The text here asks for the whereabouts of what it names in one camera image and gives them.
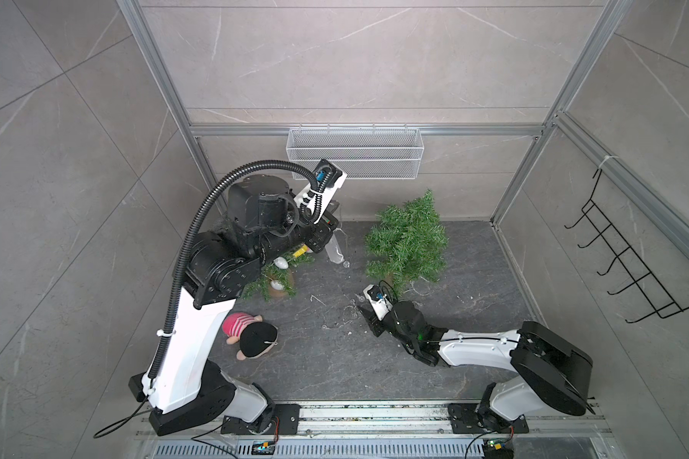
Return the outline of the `clear bulb string light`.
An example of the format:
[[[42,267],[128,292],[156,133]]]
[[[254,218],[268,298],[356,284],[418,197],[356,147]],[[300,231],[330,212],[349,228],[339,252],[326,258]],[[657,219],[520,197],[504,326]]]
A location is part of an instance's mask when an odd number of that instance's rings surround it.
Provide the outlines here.
[[[310,295],[309,301],[318,306],[318,315],[322,318],[321,329],[338,330],[352,324],[360,317],[359,307],[367,304],[363,293],[344,295],[342,302],[325,302],[318,296]]]

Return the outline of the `small green christmas tree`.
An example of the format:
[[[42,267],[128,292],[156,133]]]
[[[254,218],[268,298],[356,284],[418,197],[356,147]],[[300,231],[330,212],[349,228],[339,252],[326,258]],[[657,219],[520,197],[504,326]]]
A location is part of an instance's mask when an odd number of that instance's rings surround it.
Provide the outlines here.
[[[365,237],[368,277],[386,280],[401,293],[419,279],[437,283],[446,269],[446,229],[434,206],[434,193],[377,213]]]
[[[295,286],[294,273],[298,267],[312,263],[314,261],[313,252],[309,252],[304,256],[294,259],[292,257],[293,252],[298,249],[292,250],[284,254],[284,257],[289,263],[288,270],[281,270],[277,268],[273,261],[264,266],[261,271],[260,278],[255,282],[247,285],[243,290],[243,299],[257,298],[258,296],[264,301],[269,301],[277,298],[292,298],[296,296],[297,289]],[[276,291],[271,288],[270,282],[272,280],[278,280],[285,285],[284,291]]]

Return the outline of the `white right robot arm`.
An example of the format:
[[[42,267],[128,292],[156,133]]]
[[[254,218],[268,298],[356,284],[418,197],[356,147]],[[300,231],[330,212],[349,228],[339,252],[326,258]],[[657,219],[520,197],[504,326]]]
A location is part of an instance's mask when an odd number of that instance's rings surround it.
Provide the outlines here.
[[[391,303],[375,292],[358,306],[374,336],[388,334],[430,367],[483,366],[514,373],[486,386],[476,404],[451,404],[454,432],[526,433],[526,415],[553,409],[580,417],[593,411],[589,383],[593,360],[536,321],[517,330],[467,333],[430,325],[410,301]]]

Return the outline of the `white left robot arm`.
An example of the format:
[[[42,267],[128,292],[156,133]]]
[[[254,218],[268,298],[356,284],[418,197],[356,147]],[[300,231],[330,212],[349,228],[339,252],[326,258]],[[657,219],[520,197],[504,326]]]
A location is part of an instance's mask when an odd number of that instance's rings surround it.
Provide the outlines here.
[[[334,166],[307,172],[306,187],[295,194],[287,181],[265,174],[223,180],[228,210],[218,229],[200,231],[210,195],[189,227],[174,269],[170,309],[158,335],[150,369],[131,377],[129,387],[151,408],[149,422],[159,436],[217,418],[264,432],[275,404],[257,385],[227,375],[210,360],[218,333],[235,336],[241,357],[250,360],[272,348],[277,328],[233,309],[265,266],[295,249],[321,252],[338,226],[331,203],[346,174]]]

